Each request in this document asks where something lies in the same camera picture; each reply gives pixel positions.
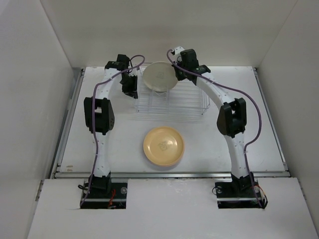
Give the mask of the cream plastic plate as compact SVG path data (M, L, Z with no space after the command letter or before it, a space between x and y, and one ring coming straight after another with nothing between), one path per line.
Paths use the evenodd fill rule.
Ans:
M155 92L166 92L178 83L174 68L167 62L154 62L147 66L143 71L142 80Z

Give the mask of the yellow plastic plate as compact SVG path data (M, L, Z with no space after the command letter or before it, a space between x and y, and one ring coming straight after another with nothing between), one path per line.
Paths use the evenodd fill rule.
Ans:
M182 159L185 143L182 135L175 128L160 126L146 134L143 150L147 159L154 165L171 167Z

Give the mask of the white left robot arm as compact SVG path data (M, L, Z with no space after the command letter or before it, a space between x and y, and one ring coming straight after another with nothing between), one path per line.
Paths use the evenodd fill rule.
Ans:
M91 175L89 176L88 192L94 190L98 196L104 198L110 195L110 166L106 159L105 141L108 132L115 125L115 114L111 104L111 93L118 84L122 85L122 93L133 99L138 98L139 66L133 66L132 59L119 54L116 61L109 61L104 68L104 78L97 83L93 96L84 99L85 124L93 134L95 158Z

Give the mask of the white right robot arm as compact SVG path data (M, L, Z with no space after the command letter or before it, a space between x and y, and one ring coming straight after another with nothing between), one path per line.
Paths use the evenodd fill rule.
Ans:
M244 131L247 124L246 101L234 98L214 82L211 70L200 65L193 49L176 47L173 68L177 79L188 79L202 89L219 109L217 129L224 136L231 159L231 178L228 194L231 198L242 197L250 187L249 170L244 158Z

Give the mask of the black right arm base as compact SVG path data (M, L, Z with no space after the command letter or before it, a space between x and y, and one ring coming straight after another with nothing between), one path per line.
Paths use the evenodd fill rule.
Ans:
M244 179L217 181L212 189L220 209L265 209L268 198L257 180L251 183L247 176Z

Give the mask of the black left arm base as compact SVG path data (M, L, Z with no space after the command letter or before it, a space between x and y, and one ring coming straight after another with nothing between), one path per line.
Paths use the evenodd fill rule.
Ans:
M88 186L89 182L78 185L82 190L80 209L126 209L127 182L112 182L110 178L94 180L86 197Z

